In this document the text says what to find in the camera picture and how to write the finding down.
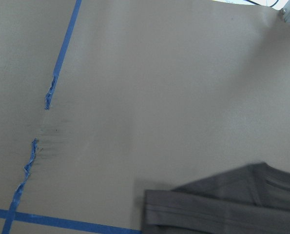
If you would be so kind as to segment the dark brown t-shirt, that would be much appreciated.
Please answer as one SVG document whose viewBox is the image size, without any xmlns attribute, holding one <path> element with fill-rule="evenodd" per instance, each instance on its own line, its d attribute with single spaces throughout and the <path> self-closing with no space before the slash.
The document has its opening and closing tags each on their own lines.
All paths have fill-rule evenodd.
<svg viewBox="0 0 290 234">
<path fill-rule="evenodd" d="M 144 234 L 290 234 L 290 173 L 249 164 L 172 190 L 147 190 Z"/>
</svg>

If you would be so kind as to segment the blue tape left vertical line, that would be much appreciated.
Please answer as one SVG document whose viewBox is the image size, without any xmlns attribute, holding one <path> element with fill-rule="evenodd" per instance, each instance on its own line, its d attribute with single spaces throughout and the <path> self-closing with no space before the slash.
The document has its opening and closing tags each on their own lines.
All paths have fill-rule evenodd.
<svg viewBox="0 0 290 234">
<path fill-rule="evenodd" d="M 64 58 L 69 46 L 69 42 L 72 36 L 72 32 L 77 20 L 77 16 L 79 13 L 79 9 L 81 6 L 82 1 L 81 0 L 76 0 L 72 14 L 71 14 L 71 18 L 70 21 L 68 23 L 68 27 L 58 54 L 58 58 L 57 61 L 55 63 L 54 69 L 53 69 L 53 80 L 51 83 L 51 86 L 47 92 L 47 94 L 45 95 L 45 104 L 44 104 L 44 109 L 45 110 L 49 110 L 50 109 L 50 105 L 51 105 L 51 101 L 55 92 L 55 88 L 58 82 L 58 78 L 59 78 L 59 74 L 64 62 Z M 6 213 L 6 218 L 5 218 L 5 222 L 4 222 L 4 226 L 3 229 L 1 231 L 2 234 L 8 234 L 11 231 L 11 227 L 12 224 L 15 220 L 15 216 L 16 216 L 16 211 L 17 208 L 20 204 L 20 200 L 21 200 L 21 196 L 22 193 L 24 191 L 24 187 L 26 185 L 26 182 L 29 178 L 30 175 L 30 170 L 31 167 L 33 166 L 33 163 L 36 159 L 36 149 L 37 149 L 37 142 L 38 140 L 35 138 L 32 143 L 31 143 L 31 153 L 30 153 L 30 158 L 29 161 L 26 163 L 26 165 L 23 167 L 23 171 L 24 171 L 24 179 L 23 181 L 19 184 L 19 186 L 16 188 L 13 198 L 12 198 L 12 202 L 10 203 L 10 207 Z"/>
</svg>

